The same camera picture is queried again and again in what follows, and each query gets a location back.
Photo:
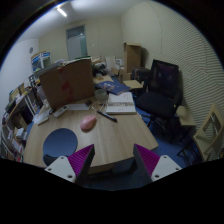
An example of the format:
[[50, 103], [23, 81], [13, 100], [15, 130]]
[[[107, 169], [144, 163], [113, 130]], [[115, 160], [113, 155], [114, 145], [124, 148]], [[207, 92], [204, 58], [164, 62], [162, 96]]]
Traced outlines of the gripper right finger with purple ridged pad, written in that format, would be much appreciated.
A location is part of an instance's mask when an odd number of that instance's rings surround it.
[[137, 166], [144, 171], [152, 181], [157, 181], [181, 170], [181, 167], [168, 155], [159, 156], [152, 150], [138, 144], [134, 145], [133, 154]]

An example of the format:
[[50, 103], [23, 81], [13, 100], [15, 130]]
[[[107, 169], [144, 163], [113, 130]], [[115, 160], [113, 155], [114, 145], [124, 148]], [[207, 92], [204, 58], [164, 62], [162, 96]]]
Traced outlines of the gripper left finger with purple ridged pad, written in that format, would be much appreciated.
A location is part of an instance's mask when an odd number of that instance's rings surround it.
[[94, 145], [86, 146], [72, 155], [60, 156], [46, 171], [77, 185], [83, 185], [95, 155]]

